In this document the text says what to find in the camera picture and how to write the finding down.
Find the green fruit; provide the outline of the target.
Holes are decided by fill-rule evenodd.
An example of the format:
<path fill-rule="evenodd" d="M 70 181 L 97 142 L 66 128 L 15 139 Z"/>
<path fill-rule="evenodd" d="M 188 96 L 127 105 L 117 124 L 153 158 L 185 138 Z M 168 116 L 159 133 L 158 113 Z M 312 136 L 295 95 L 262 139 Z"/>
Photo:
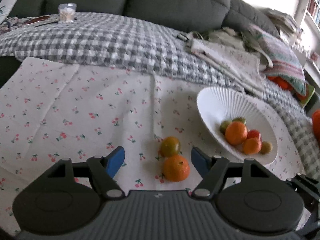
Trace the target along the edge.
<path fill-rule="evenodd" d="M 232 123 L 232 121 L 230 120 L 224 120 L 223 122 L 221 122 L 220 127 L 219 127 L 219 131 L 222 134 L 225 134 L 227 127 Z"/>
<path fill-rule="evenodd" d="M 244 117 L 241 117 L 241 116 L 233 119 L 232 122 L 240 122 L 240 123 L 242 123 L 242 124 L 244 124 L 244 125 L 247 124 L 247 120 L 246 120 Z"/>

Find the large orange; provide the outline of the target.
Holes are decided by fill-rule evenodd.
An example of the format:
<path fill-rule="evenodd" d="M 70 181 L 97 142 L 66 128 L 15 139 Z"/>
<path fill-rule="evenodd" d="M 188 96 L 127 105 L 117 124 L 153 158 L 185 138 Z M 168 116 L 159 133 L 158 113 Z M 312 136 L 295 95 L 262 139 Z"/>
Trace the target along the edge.
<path fill-rule="evenodd" d="M 241 145 L 247 139 L 247 126 L 240 122 L 232 122 L 226 129 L 225 139 L 232 146 Z"/>

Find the medium orange mandarin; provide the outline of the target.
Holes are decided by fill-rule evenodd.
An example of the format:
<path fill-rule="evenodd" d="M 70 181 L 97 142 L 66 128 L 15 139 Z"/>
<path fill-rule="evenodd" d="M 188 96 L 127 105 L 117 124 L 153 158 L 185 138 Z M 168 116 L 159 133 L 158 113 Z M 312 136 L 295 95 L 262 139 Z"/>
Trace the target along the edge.
<path fill-rule="evenodd" d="M 257 154 L 261 150 L 261 141 L 259 138 L 247 139 L 242 145 L 242 151 L 246 155 Z"/>

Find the brown kiwi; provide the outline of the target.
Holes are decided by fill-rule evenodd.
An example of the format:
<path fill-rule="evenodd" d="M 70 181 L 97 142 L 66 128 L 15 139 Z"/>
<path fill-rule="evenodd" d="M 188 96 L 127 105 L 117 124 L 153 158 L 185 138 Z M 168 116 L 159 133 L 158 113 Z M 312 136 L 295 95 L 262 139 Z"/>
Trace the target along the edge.
<path fill-rule="evenodd" d="M 273 145 L 269 141 L 263 141 L 261 143 L 261 149 L 260 153 L 261 154 L 269 154 L 273 150 Z"/>

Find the green fruit front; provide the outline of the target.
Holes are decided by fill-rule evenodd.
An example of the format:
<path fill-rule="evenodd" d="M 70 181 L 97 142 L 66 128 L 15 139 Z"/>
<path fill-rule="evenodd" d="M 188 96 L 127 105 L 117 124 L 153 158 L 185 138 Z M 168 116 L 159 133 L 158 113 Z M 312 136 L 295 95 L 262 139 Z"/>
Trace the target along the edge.
<path fill-rule="evenodd" d="M 241 116 L 233 119 L 232 122 L 240 122 L 240 123 L 242 123 L 242 124 L 244 124 L 244 125 L 247 124 L 247 120 L 246 120 L 244 117 L 241 117 Z"/>

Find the red tomato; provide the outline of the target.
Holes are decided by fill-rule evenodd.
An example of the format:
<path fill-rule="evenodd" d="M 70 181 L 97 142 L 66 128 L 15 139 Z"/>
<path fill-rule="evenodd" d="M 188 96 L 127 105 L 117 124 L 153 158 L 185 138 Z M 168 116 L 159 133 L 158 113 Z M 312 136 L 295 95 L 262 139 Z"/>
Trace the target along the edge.
<path fill-rule="evenodd" d="M 247 139 L 257 138 L 260 142 L 262 142 L 261 133 L 257 129 L 250 130 L 247 133 Z"/>

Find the green-orange tomato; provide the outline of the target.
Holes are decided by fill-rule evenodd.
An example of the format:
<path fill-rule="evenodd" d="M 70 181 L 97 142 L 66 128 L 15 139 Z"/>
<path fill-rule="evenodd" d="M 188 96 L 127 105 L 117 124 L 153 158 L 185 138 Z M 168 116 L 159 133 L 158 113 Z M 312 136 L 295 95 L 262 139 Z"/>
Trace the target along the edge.
<path fill-rule="evenodd" d="M 160 145 L 160 155 L 165 158 L 170 158 L 178 155 L 181 150 L 181 143 L 176 137 L 166 137 Z"/>

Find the white ribbed bowl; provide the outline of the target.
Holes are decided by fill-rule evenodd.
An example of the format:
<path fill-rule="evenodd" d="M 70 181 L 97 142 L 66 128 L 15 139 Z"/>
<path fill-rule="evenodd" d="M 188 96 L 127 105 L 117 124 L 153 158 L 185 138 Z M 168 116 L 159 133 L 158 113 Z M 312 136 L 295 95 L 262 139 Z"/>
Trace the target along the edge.
<path fill-rule="evenodd" d="M 210 134 L 232 155 L 240 160 L 252 157 L 263 165 L 275 161 L 278 145 L 274 130 L 245 94 L 205 88 L 197 96 L 197 108 Z"/>

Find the cherry print white cloth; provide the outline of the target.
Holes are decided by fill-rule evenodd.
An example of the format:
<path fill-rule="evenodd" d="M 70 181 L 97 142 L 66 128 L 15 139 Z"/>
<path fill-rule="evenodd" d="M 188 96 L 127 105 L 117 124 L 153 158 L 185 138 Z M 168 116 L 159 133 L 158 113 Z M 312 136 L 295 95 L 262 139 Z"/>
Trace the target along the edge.
<path fill-rule="evenodd" d="M 1 88 L 1 228 L 19 233 L 14 199 L 45 170 L 61 159 L 81 163 L 119 146 L 125 159 L 114 179 L 125 193 L 178 191 L 191 198 L 201 177 L 195 168 L 181 182 L 164 177 L 159 148 L 165 138 L 180 141 L 185 159 L 198 147 L 235 161 L 199 115 L 203 88 L 113 67 L 25 59 Z"/>

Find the orange plush ball front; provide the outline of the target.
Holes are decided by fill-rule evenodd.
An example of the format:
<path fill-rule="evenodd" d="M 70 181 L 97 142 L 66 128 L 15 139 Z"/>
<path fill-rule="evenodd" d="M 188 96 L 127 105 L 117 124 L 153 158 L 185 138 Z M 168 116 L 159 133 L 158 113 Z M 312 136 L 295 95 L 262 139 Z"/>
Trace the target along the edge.
<path fill-rule="evenodd" d="M 320 109 L 316 110 L 312 115 L 312 129 L 317 141 L 320 137 Z"/>

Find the folded floral cloth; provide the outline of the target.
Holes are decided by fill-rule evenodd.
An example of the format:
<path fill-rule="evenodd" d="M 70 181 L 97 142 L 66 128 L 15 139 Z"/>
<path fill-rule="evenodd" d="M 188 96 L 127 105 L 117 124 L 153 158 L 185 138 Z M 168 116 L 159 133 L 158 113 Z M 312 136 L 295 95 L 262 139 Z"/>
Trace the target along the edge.
<path fill-rule="evenodd" d="M 193 38 L 190 51 L 215 69 L 242 85 L 259 98 L 264 97 L 265 81 L 259 73 L 260 60 L 243 50 Z"/>

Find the orange plush under pillow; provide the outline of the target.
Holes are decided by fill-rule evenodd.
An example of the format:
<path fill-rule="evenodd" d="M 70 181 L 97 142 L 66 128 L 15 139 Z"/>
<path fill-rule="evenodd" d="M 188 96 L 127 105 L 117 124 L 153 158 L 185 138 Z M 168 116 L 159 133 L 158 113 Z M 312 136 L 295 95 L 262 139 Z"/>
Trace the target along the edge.
<path fill-rule="evenodd" d="M 294 88 L 285 80 L 283 80 L 281 77 L 278 76 L 268 76 L 267 77 L 270 81 L 276 83 L 280 88 L 282 88 L 283 90 L 288 90 L 290 92 L 293 92 L 295 94 L 295 96 L 300 100 L 306 100 L 308 98 L 310 98 L 310 92 L 309 89 L 306 89 L 306 95 L 302 96 L 301 94 L 297 93 Z"/>

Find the beige crumpled cloth bag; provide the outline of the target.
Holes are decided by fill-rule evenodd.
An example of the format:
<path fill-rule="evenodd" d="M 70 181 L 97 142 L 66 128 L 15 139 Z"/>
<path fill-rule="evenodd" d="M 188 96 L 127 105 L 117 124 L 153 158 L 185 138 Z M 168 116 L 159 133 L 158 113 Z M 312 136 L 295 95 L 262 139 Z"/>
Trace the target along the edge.
<path fill-rule="evenodd" d="M 193 31 L 189 33 L 187 37 L 199 38 L 208 42 L 218 43 L 238 50 L 254 53 L 260 58 L 260 71 L 266 68 L 273 68 L 273 62 L 270 57 L 247 30 L 244 32 L 237 32 L 230 27 L 223 27 L 219 30 L 205 31 L 204 33 Z"/>

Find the dark grey sofa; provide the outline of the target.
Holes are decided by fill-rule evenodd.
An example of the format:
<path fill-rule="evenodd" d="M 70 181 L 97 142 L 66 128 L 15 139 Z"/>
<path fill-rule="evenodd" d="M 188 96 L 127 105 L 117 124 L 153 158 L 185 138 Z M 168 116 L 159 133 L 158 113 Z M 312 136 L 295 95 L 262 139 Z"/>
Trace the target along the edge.
<path fill-rule="evenodd" d="M 67 0 L 18 0 L 5 22 L 5 30 L 17 27 L 17 19 L 53 14 Z M 72 0 L 79 12 L 107 12 L 146 20 L 189 32 L 229 27 L 244 30 L 253 23 L 274 37 L 279 32 L 261 11 L 242 0 Z"/>

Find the small glass jar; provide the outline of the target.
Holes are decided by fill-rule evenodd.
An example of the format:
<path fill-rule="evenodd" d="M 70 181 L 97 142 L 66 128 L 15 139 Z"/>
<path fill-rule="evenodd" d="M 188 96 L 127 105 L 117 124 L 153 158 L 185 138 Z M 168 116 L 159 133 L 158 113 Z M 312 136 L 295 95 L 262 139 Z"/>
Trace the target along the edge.
<path fill-rule="evenodd" d="M 71 23 L 74 21 L 77 4 L 65 3 L 60 4 L 59 10 L 59 21 L 63 23 Z"/>

